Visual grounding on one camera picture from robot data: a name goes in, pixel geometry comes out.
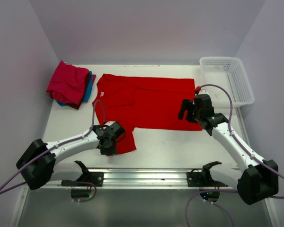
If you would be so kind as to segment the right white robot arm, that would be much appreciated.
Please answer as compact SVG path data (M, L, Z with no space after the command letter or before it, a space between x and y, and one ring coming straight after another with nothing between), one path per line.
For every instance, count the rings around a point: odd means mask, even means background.
M278 193L276 162L266 161L253 151L229 125L229 119L224 114L215 112L209 95L197 95L194 100L184 99L178 119L198 123L224 147L238 166L238 169L231 169L220 161L214 161L204 165L199 173L187 173L189 178L201 180L206 185L223 183L237 190L248 205Z

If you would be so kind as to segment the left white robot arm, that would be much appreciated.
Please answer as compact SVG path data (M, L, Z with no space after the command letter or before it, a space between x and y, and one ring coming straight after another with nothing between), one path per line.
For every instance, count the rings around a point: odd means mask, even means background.
M92 176L81 161L63 163L63 160L92 149L99 149L101 155L115 155L116 145L125 135L120 123L109 122L60 141L45 143L37 139L26 149L16 167L31 190L50 181L62 181L63 186L89 185Z

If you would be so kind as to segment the bright red t shirt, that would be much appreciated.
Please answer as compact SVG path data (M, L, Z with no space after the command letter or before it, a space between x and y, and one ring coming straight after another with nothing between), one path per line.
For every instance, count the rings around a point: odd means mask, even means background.
M194 99L193 79L126 77L103 74L97 82L96 114L100 123L117 121L125 129L117 154L136 150L135 128L200 131L197 123L178 119L184 99Z

